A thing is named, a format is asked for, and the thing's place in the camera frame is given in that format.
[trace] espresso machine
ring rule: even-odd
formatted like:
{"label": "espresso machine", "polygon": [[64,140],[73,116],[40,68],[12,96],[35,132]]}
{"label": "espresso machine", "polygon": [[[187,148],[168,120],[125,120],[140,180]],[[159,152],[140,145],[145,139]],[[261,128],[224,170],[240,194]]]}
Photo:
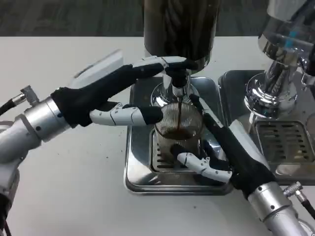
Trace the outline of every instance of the espresso machine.
{"label": "espresso machine", "polygon": [[[176,80],[162,74],[137,83],[130,102],[164,106],[196,94],[220,121],[238,120],[250,134],[280,184],[315,183],[314,0],[270,0],[268,18],[258,38],[261,51],[273,60],[264,71],[228,71],[219,88],[210,78],[193,77],[210,61],[219,0],[145,0],[145,49],[155,56],[182,56],[198,69]],[[225,160],[210,132],[202,139]],[[185,165],[169,163],[159,151],[153,126],[129,127],[125,185],[140,194],[223,195],[229,183],[211,181]]]}
{"label": "espresso machine", "polygon": [[270,0],[258,38],[269,69],[219,79],[225,122],[246,127],[281,184],[315,183],[314,7],[313,0]]}
{"label": "espresso machine", "polygon": [[[130,103],[163,107],[178,101],[190,103],[189,95],[196,94],[223,120],[215,82],[192,76],[210,61],[219,5],[220,0],[144,1],[146,54],[185,57],[195,61],[198,68],[181,76],[180,81],[164,73],[137,83],[131,88]],[[220,146],[210,132],[204,131],[202,139],[219,155]],[[140,194],[222,195],[232,189],[229,183],[205,178],[179,162],[165,160],[153,126],[128,128],[125,185]]]}

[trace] silver connector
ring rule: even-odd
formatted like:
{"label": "silver connector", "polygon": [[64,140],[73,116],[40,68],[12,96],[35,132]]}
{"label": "silver connector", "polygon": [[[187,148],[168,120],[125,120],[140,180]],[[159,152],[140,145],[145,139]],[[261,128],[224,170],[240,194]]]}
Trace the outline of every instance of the silver connector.
{"label": "silver connector", "polygon": [[25,88],[21,89],[21,92],[26,96],[27,101],[29,104],[34,107],[37,104],[39,104],[39,99],[34,92],[34,90],[31,88],[30,85],[26,86]]}
{"label": "silver connector", "polygon": [[295,192],[295,195],[296,195],[296,198],[299,200],[299,202],[305,202],[306,200],[307,200],[307,197],[305,196],[305,194],[302,192],[302,191],[300,191],[300,190],[298,190],[298,191],[296,191]]}
{"label": "silver connector", "polygon": [[302,184],[299,181],[297,181],[297,182],[291,184],[290,186],[288,186],[287,188],[285,188],[283,190],[283,194],[287,198],[289,198],[289,197],[295,195],[296,191],[299,191],[299,190],[302,190],[302,189],[303,189]]}
{"label": "silver connector", "polygon": [[12,101],[15,104],[15,106],[17,106],[26,101],[26,95],[24,93],[20,93],[19,95],[13,97]]}

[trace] metal drip tray grate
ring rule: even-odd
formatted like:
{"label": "metal drip tray grate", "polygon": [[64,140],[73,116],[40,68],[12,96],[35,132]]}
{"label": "metal drip tray grate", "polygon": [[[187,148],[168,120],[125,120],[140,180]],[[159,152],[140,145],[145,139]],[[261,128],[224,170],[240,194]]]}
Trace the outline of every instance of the metal drip tray grate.
{"label": "metal drip tray grate", "polygon": [[155,172],[192,172],[185,165],[182,165],[179,161],[173,162],[166,160],[162,157],[158,146],[158,140],[155,130],[151,135],[151,166]]}
{"label": "metal drip tray grate", "polygon": [[269,163],[303,164],[314,161],[314,151],[301,122],[260,120],[255,127],[261,150]]}

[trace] stainless steel tray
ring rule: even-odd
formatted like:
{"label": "stainless steel tray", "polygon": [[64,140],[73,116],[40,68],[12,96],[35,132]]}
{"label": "stainless steel tray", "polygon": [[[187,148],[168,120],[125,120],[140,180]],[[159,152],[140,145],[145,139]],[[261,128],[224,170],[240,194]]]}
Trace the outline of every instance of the stainless steel tray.
{"label": "stainless steel tray", "polygon": [[[149,106],[153,89],[162,82],[161,77],[139,81],[130,92],[130,103]],[[222,120],[222,109],[216,84],[204,77],[194,77],[191,83],[198,90],[214,113]],[[232,186],[210,180],[201,175],[181,168],[178,165],[157,168],[155,156],[158,154],[153,126],[129,127],[127,130],[125,186],[139,194],[196,194],[224,195]],[[220,146],[212,134],[204,132],[206,139],[219,153]]]}

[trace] metal base plate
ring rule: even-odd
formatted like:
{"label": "metal base plate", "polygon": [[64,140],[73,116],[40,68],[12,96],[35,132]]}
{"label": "metal base plate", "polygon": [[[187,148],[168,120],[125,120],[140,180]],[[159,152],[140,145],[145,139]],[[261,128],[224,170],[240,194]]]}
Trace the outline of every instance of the metal base plate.
{"label": "metal base plate", "polygon": [[267,158],[280,184],[300,181],[315,184],[314,140],[315,100],[309,90],[302,91],[301,74],[296,73],[294,84],[297,101],[289,115],[277,120],[259,120],[250,129],[250,112],[244,103],[246,84],[262,71],[228,71],[219,79],[220,98],[225,122],[238,119]]}
{"label": "metal base plate", "polygon": [[[149,106],[153,89],[162,82],[161,77],[138,81],[130,92],[130,103]],[[216,84],[204,77],[193,77],[192,85],[222,120],[222,109]],[[179,163],[165,163],[158,156],[158,144],[153,126],[129,127],[127,132],[125,185],[139,194],[197,194],[224,195],[232,190],[230,184],[220,183],[194,172]],[[206,139],[219,154],[220,146],[212,134],[204,132]]]}

